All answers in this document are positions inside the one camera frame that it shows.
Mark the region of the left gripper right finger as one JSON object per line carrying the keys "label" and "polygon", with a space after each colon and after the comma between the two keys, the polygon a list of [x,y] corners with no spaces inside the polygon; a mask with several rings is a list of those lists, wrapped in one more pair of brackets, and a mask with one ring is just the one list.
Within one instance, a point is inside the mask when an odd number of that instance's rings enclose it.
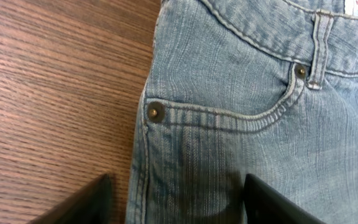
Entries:
{"label": "left gripper right finger", "polygon": [[243,196],[248,224],[323,224],[254,174],[246,175]]}

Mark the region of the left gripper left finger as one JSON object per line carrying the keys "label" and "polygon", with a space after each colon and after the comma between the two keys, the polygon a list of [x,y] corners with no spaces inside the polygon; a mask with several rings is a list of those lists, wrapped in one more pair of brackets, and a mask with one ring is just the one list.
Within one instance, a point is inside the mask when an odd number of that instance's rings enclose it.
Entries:
{"label": "left gripper left finger", "polygon": [[111,207],[112,182],[103,174],[30,224],[107,224]]}

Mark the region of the light blue denim shorts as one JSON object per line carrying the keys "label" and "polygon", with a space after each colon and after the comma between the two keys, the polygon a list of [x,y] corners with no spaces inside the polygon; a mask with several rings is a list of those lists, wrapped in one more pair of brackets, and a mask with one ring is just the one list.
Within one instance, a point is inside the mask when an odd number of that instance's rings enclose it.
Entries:
{"label": "light blue denim shorts", "polygon": [[246,223],[247,175],[358,223],[358,1],[162,1],[126,222]]}

